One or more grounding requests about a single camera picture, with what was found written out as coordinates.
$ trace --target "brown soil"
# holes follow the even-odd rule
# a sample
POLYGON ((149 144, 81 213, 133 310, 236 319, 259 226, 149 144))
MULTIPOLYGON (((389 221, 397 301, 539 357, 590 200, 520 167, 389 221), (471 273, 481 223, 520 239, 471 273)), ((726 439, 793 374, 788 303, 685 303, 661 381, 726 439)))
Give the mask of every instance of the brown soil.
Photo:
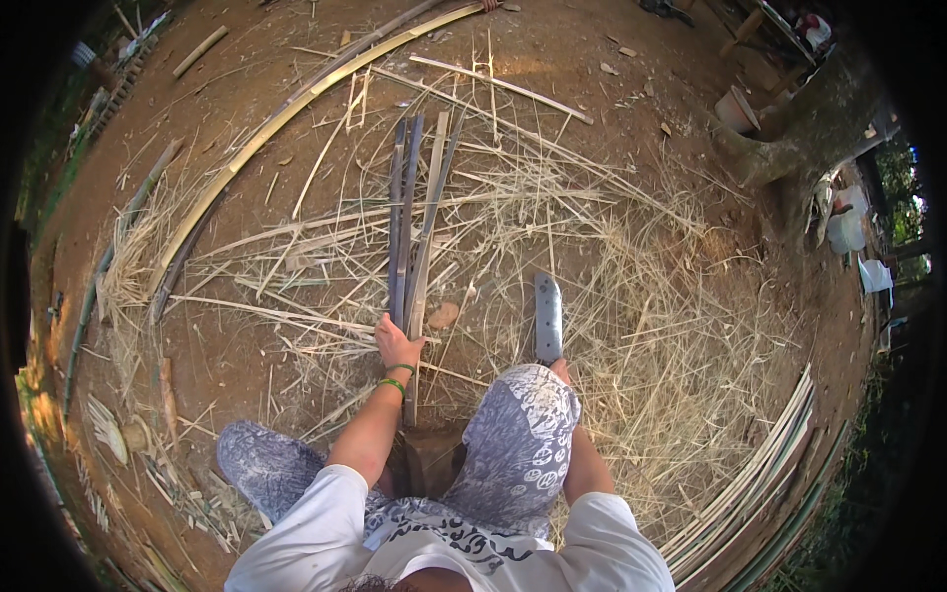
MULTIPOLYGON (((216 151, 201 154, 201 149, 211 138, 218 138, 218 150, 243 128, 256 128, 292 92, 294 78, 305 79, 306 72, 314 68, 316 56, 291 46, 333 51, 343 29, 357 36, 371 24, 386 22, 412 4, 408 0, 386 0, 360 6, 344 0, 321 0, 315 21, 310 18, 311 5, 305 1, 282 0, 266 8, 258 7, 256 1, 228 7, 198 1, 180 8, 176 20, 161 34, 129 99, 89 152, 74 185, 46 226, 34 261, 34 277, 43 279, 34 285, 37 318, 45 317, 45 307, 56 291, 65 294, 62 320, 54 323, 46 341, 49 364, 65 367, 85 287, 111 238, 115 208, 128 202, 137 180, 145 177, 172 138, 184 136, 192 145, 187 164, 191 170, 207 169, 216 151), (230 33, 176 81, 170 71, 219 25, 227 25, 230 33), (197 95, 190 92, 242 67, 246 69, 210 82, 197 95), (154 134, 157 138, 128 171, 126 188, 116 190, 119 170, 154 134), (51 273, 48 267, 37 269, 37 265, 49 265, 50 261, 51 273)), ((470 40, 473 37, 477 47, 486 47, 489 31, 498 76, 567 104, 578 104, 597 120, 591 127, 570 123, 562 139, 566 147, 602 163, 634 163, 643 188, 658 182, 654 147, 729 184, 726 163, 709 144, 687 100, 696 100, 709 109, 730 84, 738 83, 739 74, 753 91, 754 107, 760 108, 765 104, 763 84, 771 85, 775 75, 758 54, 747 49, 740 48, 729 63, 719 60, 717 52, 727 35, 706 6, 698 3, 691 11, 697 28, 690 29, 648 14, 633 2, 588 0, 573 5, 523 0, 521 4, 521 12, 498 10, 450 25, 447 28, 453 35, 440 43, 421 38, 409 44, 395 62, 406 62, 409 52, 417 52, 469 67, 470 40), (618 45, 606 35, 637 51, 637 57, 618 54, 618 45), (602 72, 600 63, 610 64, 618 75, 602 72), (641 94, 646 83, 653 88, 653 98, 638 100, 633 108, 614 106, 622 97, 641 94), (671 137, 661 131, 662 123, 670 127, 671 137)), ((406 72, 415 80, 432 76, 413 63, 406 72)), ((390 108, 412 97, 408 89, 378 80, 372 83, 369 109, 390 108)), ((309 167, 331 131, 331 126, 317 130, 312 126, 323 117, 338 117, 347 99, 347 86, 332 89, 254 157, 201 238, 196 253, 255 234, 263 226, 288 217, 309 167), (277 164, 290 156, 294 159, 288 165, 277 164), (264 206, 262 197, 276 170, 280 172, 279 181, 270 205, 264 206)), ((558 128, 544 128, 544 135, 557 132, 558 128)), ((304 217, 335 207, 348 159, 346 150, 329 151, 322 170, 334 168, 310 191, 304 217)), ((182 162, 175 163, 177 171, 184 166, 182 162)), ((775 194, 768 190, 747 194, 755 200, 755 207, 727 199, 711 206, 707 219, 733 231, 732 242, 725 248, 731 252, 753 250, 764 261, 766 275, 779 287, 774 306, 788 326, 796 326, 793 340, 800 346, 787 348, 786 355, 776 362, 774 380, 788 396, 800 369, 811 359, 813 377, 819 385, 811 427, 830 426, 834 435, 841 422, 854 415, 859 403, 860 383, 872 353, 873 314, 867 315, 865 325, 860 321, 863 310, 873 310, 874 302, 868 299, 863 303, 857 269, 844 269, 827 245, 806 255, 783 246, 775 194)), ((187 287, 188 279, 184 278, 176 292, 180 294, 187 287)), ((729 287, 754 293, 758 288, 759 282, 750 280, 746 285, 729 287)), ((215 296, 226 297, 227 293, 221 291, 215 296)), ((205 426, 219 431, 228 422, 258 416, 260 393, 269 387, 270 368, 273 392, 289 386, 297 374, 276 354, 278 343, 272 328, 235 326, 226 316, 205 312, 193 303, 176 307, 164 323, 161 345, 164 355, 173 359, 179 415, 195 418, 217 401, 205 426)), ((85 343, 96 351, 107 350, 97 322, 92 323, 85 343)), ((109 362, 84 354, 77 380, 77 396, 91 392, 109 406, 117 404, 115 393, 120 389, 109 362)), ((54 381, 61 391, 62 377, 57 374, 54 381)), ((312 397, 308 388, 294 391, 291 395, 295 398, 283 402, 290 408, 299 405, 300 412, 282 414, 275 429, 298 433, 300 427, 318 419, 318 410, 309 404, 312 397)), ((74 405, 70 418, 73 429, 80 422, 81 410, 74 405)), ((83 430, 78 431, 83 449, 97 446, 83 430)), ((822 455, 831 440, 823 440, 822 455)), ((209 488, 207 472, 218 471, 212 438, 192 432, 184 441, 181 455, 191 477, 209 488)), ((129 521, 137 530, 147 532, 152 544, 182 574, 191 590, 221 589, 236 559, 233 554, 224 554, 211 538, 189 529, 147 482, 140 484, 139 493, 131 472, 119 469, 111 474, 95 462, 89 462, 89 467, 94 481, 119 478, 125 483, 125 487, 116 487, 116 492, 129 521), (135 499, 139 494, 140 502, 135 499), (196 572, 188 566, 184 549, 196 572)), ((144 481, 141 474, 138 479, 144 481)), ((693 587, 712 590, 725 584, 764 544, 795 502, 785 500, 777 510, 767 512, 693 587)), ((80 518, 95 524, 87 508, 80 518)), ((102 547, 126 571, 135 577, 150 577, 127 548, 116 539, 103 538, 102 547)), ((250 543, 250 537, 244 537, 242 548, 250 543)))

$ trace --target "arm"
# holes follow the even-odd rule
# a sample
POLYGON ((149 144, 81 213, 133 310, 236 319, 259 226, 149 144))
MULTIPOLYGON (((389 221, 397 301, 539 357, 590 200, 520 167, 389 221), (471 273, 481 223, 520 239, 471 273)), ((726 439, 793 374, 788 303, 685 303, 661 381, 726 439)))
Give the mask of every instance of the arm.
MULTIPOLYGON (((375 328, 375 339, 385 367, 391 368, 385 377, 407 385, 411 379, 411 370, 393 366, 407 364, 417 368, 424 338, 408 341, 402 330, 385 313, 375 328)), ((371 489, 382 475, 384 462, 391 452, 401 412, 402 392, 390 384, 376 386, 332 446, 327 466, 343 464, 351 467, 365 478, 371 489)))
MULTIPOLYGON (((564 383, 572 386, 569 370, 563 358, 556 360, 549 369, 563 379, 564 383)), ((615 483, 595 444, 589 439, 582 426, 577 425, 572 431, 572 456, 569 458, 569 472, 565 474, 563 483, 565 503, 571 508, 577 499, 591 492, 615 493, 615 483)))

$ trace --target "gray patterned pants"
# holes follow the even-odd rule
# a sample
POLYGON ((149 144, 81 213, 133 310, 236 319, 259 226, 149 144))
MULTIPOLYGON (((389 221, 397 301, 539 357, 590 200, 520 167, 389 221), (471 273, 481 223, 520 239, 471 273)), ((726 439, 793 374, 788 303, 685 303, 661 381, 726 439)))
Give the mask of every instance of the gray patterned pants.
MULTIPOLYGON (((569 469, 581 406, 575 391, 538 364, 501 374, 464 430, 467 457, 440 500, 391 500, 377 486, 366 501, 366 536, 413 508, 501 534, 545 538, 548 514, 569 469)), ((217 440, 223 474, 274 523, 302 497, 327 455, 258 423, 227 425, 217 440)))

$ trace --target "bracelet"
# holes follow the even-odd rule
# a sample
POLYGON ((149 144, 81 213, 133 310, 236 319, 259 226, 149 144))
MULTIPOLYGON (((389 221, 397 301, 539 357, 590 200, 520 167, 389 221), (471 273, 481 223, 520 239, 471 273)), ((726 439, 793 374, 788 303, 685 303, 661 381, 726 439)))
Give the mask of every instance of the bracelet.
POLYGON ((393 369, 395 369, 395 368, 406 368, 406 369, 409 369, 409 370, 411 370, 411 376, 414 376, 415 373, 417 372, 417 369, 416 369, 415 367, 411 366, 410 364, 395 364, 395 365, 393 365, 393 366, 389 366, 388 368, 385 368, 384 371, 385 371, 385 372, 390 372, 391 370, 393 370, 393 369))
POLYGON ((405 394, 405 392, 404 392, 404 385, 402 385, 401 383, 399 383, 398 381, 396 381, 396 380, 393 379, 393 378, 383 378, 382 380, 378 381, 378 384, 379 384, 379 386, 381 386, 381 385, 393 385, 393 386, 397 386, 397 387, 398 387, 398 390, 402 392, 402 397, 405 397, 405 396, 406 396, 406 394, 405 394))

